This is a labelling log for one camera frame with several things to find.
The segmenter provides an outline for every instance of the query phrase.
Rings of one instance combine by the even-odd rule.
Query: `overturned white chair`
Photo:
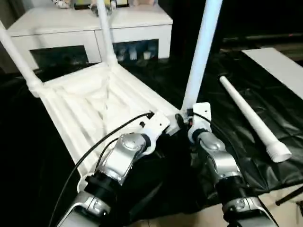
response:
[[[104,1],[97,0],[97,3],[107,52],[105,62],[45,83],[30,69],[0,22],[0,40],[3,46],[25,78],[31,93],[41,98],[75,163],[110,131],[148,111],[161,111],[170,119],[170,134],[178,130],[174,116],[180,110],[117,63]],[[206,3],[182,110],[187,110],[196,103],[221,3],[222,0],[208,0]],[[146,120],[143,117],[134,121],[108,140],[139,129],[139,122]],[[81,177],[94,171],[104,144],[107,142],[98,146],[78,167]]]

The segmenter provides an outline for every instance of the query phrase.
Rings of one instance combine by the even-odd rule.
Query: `tile floor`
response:
[[[273,191],[260,197],[280,227],[303,226],[303,217],[295,204],[295,201],[303,200],[303,194],[279,207],[275,205],[276,200],[293,192],[302,185]],[[223,219],[221,207],[219,204],[191,215],[178,214],[148,221],[139,221],[133,224],[132,227],[227,227],[228,224]]]

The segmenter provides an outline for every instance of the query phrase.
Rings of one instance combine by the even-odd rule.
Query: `chair seat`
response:
[[[121,66],[100,63],[50,80],[39,94],[73,161],[95,143],[137,115],[160,110],[174,117],[178,110]],[[138,119],[100,144],[79,166],[81,176],[95,168],[104,146],[123,133],[139,130]]]

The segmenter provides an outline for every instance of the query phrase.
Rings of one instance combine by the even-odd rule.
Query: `black plastic sheet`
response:
[[[177,62],[125,67],[177,108],[183,101],[188,72]],[[50,80],[87,66],[39,70]],[[226,75],[260,115],[273,133],[284,142],[293,157],[273,163],[265,147],[237,106],[218,82]],[[272,75],[240,52],[213,56],[208,63],[199,102],[210,102],[213,122],[227,134],[235,147],[224,141],[235,157],[247,182],[256,193],[303,182],[303,100]],[[46,226],[73,162],[42,102],[34,98],[19,74],[0,77],[0,130],[4,157],[5,197],[8,210],[23,204],[21,224]],[[125,182],[117,209],[117,226],[138,219],[191,213],[218,203],[203,160],[190,148],[186,132],[162,137],[157,150],[140,160]],[[79,176],[69,184],[55,220],[76,195]]]

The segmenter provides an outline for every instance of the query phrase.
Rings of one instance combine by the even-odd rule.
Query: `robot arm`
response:
[[[277,227],[258,197],[246,185],[235,159],[210,127],[208,103],[194,104],[189,140],[206,154],[211,179],[223,207],[223,217],[230,227]],[[158,137],[169,126],[169,120],[156,113],[137,133],[122,135],[113,150],[98,166],[88,185],[81,191],[58,227],[97,227],[107,225],[107,217],[134,162],[155,150]]]
[[[168,126],[169,120],[158,112],[139,132],[120,136],[95,174],[86,178],[88,185],[78,193],[58,227],[106,225],[134,162],[155,150],[158,137]]]
[[[210,118],[207,103],[195,104],[194,113]],[[277,227],[271,215],[263,208],[258,197],[246,185],[244,178],[224,143],[211,131],[209,122],[194,116],[188,131],[198,152],[207,156],[207,166],[223,207],[224,219],[231,227]]]

